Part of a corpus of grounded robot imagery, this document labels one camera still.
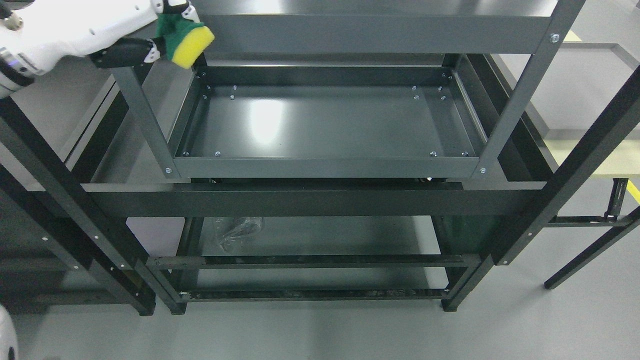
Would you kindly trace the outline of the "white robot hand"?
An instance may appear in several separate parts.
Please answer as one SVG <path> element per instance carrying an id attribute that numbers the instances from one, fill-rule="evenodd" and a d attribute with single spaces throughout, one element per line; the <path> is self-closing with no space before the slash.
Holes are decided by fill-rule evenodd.
<path id="1" fill-rule="evenodd" d="M 158 19 L 181 15 L 201 22 L 190 0 L 35 0 L 16 10 L 13 68 L 20 75 L 51 71 L 62 57 L 84 57 L 99 69 L 152 64 L 166 53 L 164 38 L 122 38 Z"/>

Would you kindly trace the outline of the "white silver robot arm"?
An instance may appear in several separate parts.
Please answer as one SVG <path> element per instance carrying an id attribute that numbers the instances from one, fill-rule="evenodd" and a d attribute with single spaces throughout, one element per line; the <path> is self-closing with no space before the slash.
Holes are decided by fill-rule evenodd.
<path id="1" fill-rule="evenodd" d="M 1 97 L 52 71 L 64 57 L 99 69 L 151 64 L 161 57 L 195 64 L 214 41 L 189 0 L 34 0 L 1 2 Z"/>

